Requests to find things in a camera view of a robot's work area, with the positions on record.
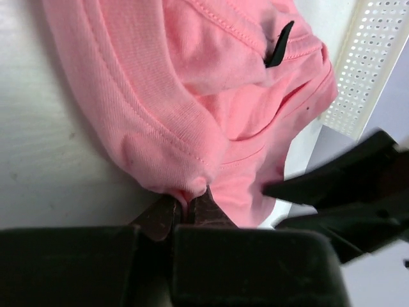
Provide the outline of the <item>white perforated plastic basket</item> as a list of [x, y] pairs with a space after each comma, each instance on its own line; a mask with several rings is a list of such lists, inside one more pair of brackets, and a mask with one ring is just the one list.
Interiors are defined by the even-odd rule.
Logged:
[[335, 69], [339, 94], [320, 122], [358, 140], [408, 40], [408, 1], [359, 1]]

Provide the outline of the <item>pink t shirt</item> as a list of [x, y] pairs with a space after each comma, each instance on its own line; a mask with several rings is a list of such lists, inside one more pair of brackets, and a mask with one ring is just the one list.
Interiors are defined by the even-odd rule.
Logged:
[[291, 142], [337, 96], [293, 1], [45, 1], [70, 87], [110, 158], [183, 206], [211, 191], [259, 226]]

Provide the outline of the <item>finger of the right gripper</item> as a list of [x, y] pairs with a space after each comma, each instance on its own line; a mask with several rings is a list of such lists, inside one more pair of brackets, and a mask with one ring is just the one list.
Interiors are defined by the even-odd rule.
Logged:
[[408, 208], [381, 205], [288, 217], [277, 230], [308, 230], [327, 237], [341, 263], [385, 247], [408, 230]]
[[262, 193], [299, 205], [343, 205], [359, 200], [397, 158], [396, 145], [385, 131], [377, 130], [310, 172], [265, 185]]

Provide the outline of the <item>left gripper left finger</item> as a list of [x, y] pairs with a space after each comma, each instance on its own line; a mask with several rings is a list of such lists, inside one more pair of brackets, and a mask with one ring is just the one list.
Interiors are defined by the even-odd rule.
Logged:
[[2, 230], [1, 305], [135, 306], [180, 215], [165, 196], [129, 225]]

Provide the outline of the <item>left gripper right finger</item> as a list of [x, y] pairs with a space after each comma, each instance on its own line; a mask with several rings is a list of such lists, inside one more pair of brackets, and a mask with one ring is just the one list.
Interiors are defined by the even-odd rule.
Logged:
[[175, 306], [349, 306], [339, 262], [314, 232], [241, 229], [210, 192], [174, 229]]

